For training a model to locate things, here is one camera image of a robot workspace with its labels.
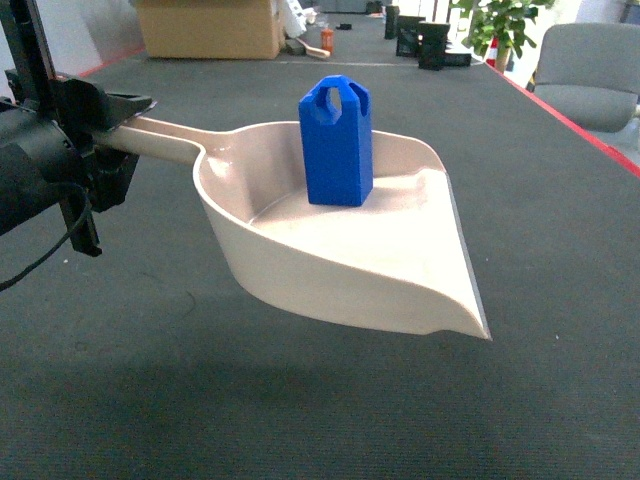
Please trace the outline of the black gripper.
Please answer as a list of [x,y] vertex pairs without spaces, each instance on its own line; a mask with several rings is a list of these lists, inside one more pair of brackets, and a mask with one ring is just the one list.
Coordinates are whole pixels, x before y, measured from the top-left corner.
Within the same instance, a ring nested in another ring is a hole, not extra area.
[[91,203],[104,212],[126,200],[139,156],[94,147],[90,134],[107,132],[155,106],[146,95],[109,93],[97,83],[58,75],[41,86],[47,101],[18,71],[5,72],[13,99],[4,99],[4,211],[40,213],[89,186]]

